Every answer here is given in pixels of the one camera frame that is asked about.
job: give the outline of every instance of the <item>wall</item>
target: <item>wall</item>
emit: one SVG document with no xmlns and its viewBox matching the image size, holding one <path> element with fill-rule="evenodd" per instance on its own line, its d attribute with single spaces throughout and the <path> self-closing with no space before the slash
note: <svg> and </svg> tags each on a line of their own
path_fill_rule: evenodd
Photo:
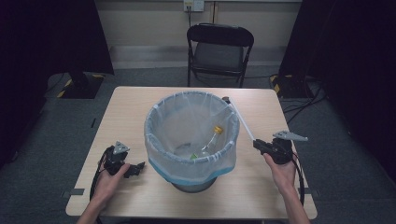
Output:
<svg viewBox="0 0 396 224">
<path fill-rule="evenodd" d="M 288 45 L 300 2 L 205 1 L 204 12 L 191 13 L 191 24 L 225 23 L 243 26 L 255 36 L 255 47 Z M 96 2 L 109 46 L 184 46 L 189 28 L 182 1 Z"/>
</svg>

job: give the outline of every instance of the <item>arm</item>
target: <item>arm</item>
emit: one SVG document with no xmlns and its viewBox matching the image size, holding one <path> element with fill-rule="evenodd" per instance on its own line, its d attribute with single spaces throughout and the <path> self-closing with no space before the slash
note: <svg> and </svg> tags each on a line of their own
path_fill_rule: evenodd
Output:
<svg viewBox="0 0 396 224">
<path fill-rule="evenodd" d="M 117 186 L 123 175 L 128 171 L 130 164 L 124 164 L 115 175 L 110 175 L 108 171 L 103 171 L 97 180 L 95 193 L 90 203 L 82 213 L 77 224 L 92 224 L 100 212 L 106 207 L 107 202 L 113 197 Z"/>
<path fill-rule="evenodd" d="M 298 198 L 297 190 L 294 188 L 294 177 L 296 175 L 294 164 L 288 162 L 283 165 L 277 165 L 274 163 L 272 157 L 266 153 L 264 153 L 264 158 L 271 168 L 275 184 L 285 202 L 290 224 L 310 223 Z"/>
</svg>

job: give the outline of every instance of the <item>electrical outlet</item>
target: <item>electrical outlet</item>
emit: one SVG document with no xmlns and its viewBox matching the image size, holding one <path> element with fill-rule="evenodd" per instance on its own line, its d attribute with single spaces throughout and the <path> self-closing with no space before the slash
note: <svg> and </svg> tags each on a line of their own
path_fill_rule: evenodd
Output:
<svg viewBox="0 0 396 224">
<path fill-rule="evenodd" d="M 204 0 L 194 0 L 194 11 L 204 11 Z"/>
<path fill-rule="evenodd" d="M 194 11 L 194 0 L 183 0 L 184 11 L 188 11 L 188 7 L 190 7 L 190 11 Z"/>
</svg>

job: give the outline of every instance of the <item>bin liner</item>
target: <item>bin liner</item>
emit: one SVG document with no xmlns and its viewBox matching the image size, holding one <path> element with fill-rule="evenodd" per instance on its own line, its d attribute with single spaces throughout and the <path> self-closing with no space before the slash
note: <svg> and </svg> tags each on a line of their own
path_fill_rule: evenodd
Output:
<svg viewBox="0 0 396 224">
<path fill-rule="evenodd" d="M 223 133 L 215 153 L 191 159 L 220 126 Z M 154 105 L 145 121 L 148 161 L 165 180 L 177 185 L 204 184 L 235 167 L 239 118 L 218 96 L 203 91 L 183 91 Z"/>
</svg>

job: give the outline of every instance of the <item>wooden table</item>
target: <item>wooden table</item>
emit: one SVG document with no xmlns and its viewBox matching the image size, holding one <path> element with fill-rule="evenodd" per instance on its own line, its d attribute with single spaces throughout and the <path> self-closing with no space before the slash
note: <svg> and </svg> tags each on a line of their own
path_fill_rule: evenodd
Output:
<svg viewBox="0 0 396 224">
<path fill-rule="evenodd" d="M 185 193 L 156 173 L 148 163 L 143 133 L 149 110 L 162 98 L 179 91 L 207 91 L 218 97 L 233 98 L 247 126 L 256 138 L 271 142 L 272 134 L 287 130 L 279 101 L 272 90 L 216 88 L 118 87 L 108 104 L 92 147 L 82 167 L 76 189 L 83 195 L 72 195 L 66 207 L 69 216 L 80 216 L 89 202 L 92 178 L 102 153 L 117 140 L 130 147 L 126 161 L 146 162 L 140 176 L 123 179 L 114 198 L 102 216 L 207 218 L 207 219 L 281 219 L 287 218 L 281 195 L 271 170 L 259 151 L 253 148 L 245 127 L 236 145 L 236 165 L 219 176 L 207 190 Z M 305 195 L 309 218 L 317 216 L 311 195 Z"/>
</svg>

